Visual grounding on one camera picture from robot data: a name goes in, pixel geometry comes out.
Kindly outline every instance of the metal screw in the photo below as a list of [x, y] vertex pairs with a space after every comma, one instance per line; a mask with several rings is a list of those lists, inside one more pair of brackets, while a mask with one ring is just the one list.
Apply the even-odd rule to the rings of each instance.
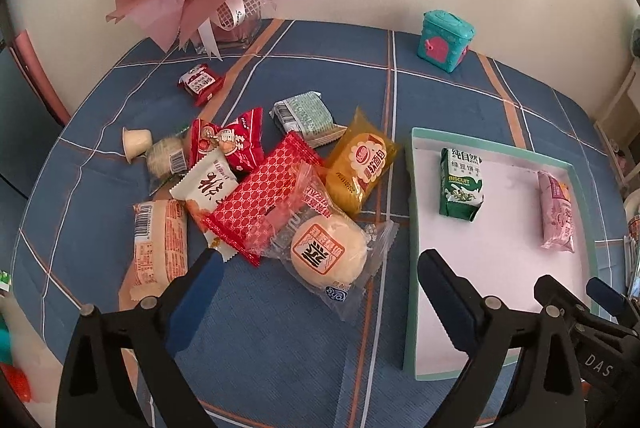
[[87, 316], [91, 316], [95, 311], [95, 306], [92, 303], [86, 303], [85, 305], [82, 305], [80, 307], [80, 315], [84, 316], [85, 318]]
[[494, 311], [497, 311], [500, 307], [502, 307], [502, 302], [495, 296], [487, 296], [484, 299], [484, 305], [486, 305], [490, 309], [493, 309]]
[[552, 318], [558, 318], [558, 316], [560, 316], [560, 311], [555, 305], [547, 305], [545, 311]]
[[140, 300], [140, 308], [144, 309], [145, 311], [153, 309], [156, 305], [158, 305], [158, 298], [156, 298], [155, 296], [147, 296], [146, 298]]

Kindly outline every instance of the teal toy box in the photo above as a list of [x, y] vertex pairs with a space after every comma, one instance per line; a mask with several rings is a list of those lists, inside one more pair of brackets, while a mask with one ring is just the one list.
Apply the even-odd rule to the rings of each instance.
[[424, 13], [418, 56], [447, 72], [460, 64], [476, 35], [474, 26], [447, 11]]

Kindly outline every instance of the yellow bread package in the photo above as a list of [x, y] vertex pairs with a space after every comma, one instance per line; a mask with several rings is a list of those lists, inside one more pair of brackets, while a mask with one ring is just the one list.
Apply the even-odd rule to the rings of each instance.
[[396, 159], [400, 145], [373, 126], [360, 108], [325, 160], [326, 189], [351, 218], [362, 210], [373, 188]]

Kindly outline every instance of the tray rim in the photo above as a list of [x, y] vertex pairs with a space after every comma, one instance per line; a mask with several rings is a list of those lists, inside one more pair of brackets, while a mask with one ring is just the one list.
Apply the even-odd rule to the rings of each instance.
[[[467, 135], [460, 135], [452, 132], [445, 132], [441, 130], [433, 130], [429, 128], [414, 127], [409, 135], [408, 142], [405, 146], [406, 156], [406, 169], [409, 172], [411, 179], [411, 193], [409, 195], [409, 217], [415, 217], [417, 215], [418, 202], [415, 196], [415, 179], [414, 179], [414, 139], [427, 139], [449, 142], [461, 146], [470, 148], [478, 148], [481, 150], [491, 151], [494, 153], [501, 153], [525, 159], [528, 161], [536, 162], [539, 164], [547, 164], [566, 170], [569, 175], [569, 180], [574, 189], [574, 194], [577, 199], [577, 205], [580, 209], [580, 217], [582, 218], [582, 229], [584, 231], [584, 240], [587, 247], [587, 261], [589, 264], [590, 277], [598, 275], [598, 262], [596, 258], [596, 245], [591, 234], [591, 228], [587, 227], [587, 224], [591, 223], [589, 210], [587, 207], [584, 192], [582, 191], [582, 185], [578, 179], [578, 175], [575, 172], [574, 166], [567, 162], [553, 157], [547, 157], [539, 153], [535, 153], [529, 150], [524, 150], [516, 146], [507, 144], [501, 144], [486, 139], [479, 139], [477, 137], [470, 137]], [[418, 273], [417, 264], [418, 257], [418, 222], [417, 220], [409, 219], [409, 307], [406, 319], [406, 336], [404, 340], [404, 363], [403, 370], [412, 376], [416, 381], [440, 381], [442, 379], [453, 379], [460, 375], [460, 371], [454, 370], [452, 372], [440, 372], [436, 374], [416, 374], [415, 373], [415, 354], [418, 329]], [[591, 313], [598, 314], [598, 305], [595, 302], [591, 304]], [[517, 361], [517, 356], [507, 358], [505, 360], [505, 366], [513, 364]]]

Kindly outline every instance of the white ribbon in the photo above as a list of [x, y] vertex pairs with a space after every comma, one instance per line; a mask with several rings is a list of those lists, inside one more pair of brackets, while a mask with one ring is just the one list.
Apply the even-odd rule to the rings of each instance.
[[233, 18], [232, 25], [223, 25], [220, 22], [218, 11], [216, 11], [211, 18], [208, 18], [207, 21], [198, 27], [198, 33], [202, 40], [202, 45], [204, 45], [204, 48], [207, 50], [209, 59], [211, 59], [211, 55], [213, 54], [222, 61], [222, 56], [220, 56], [218, 44], [216, 43], [216, 38], [213, 35], [213, 28], [211, 25], [213, 24], [223, 30], [233, 30], [244, 22], [244, 19], [246, 18], [246, 8], [242, 0], [227, 0], [225, 4], [231, 12], [231, 17]]

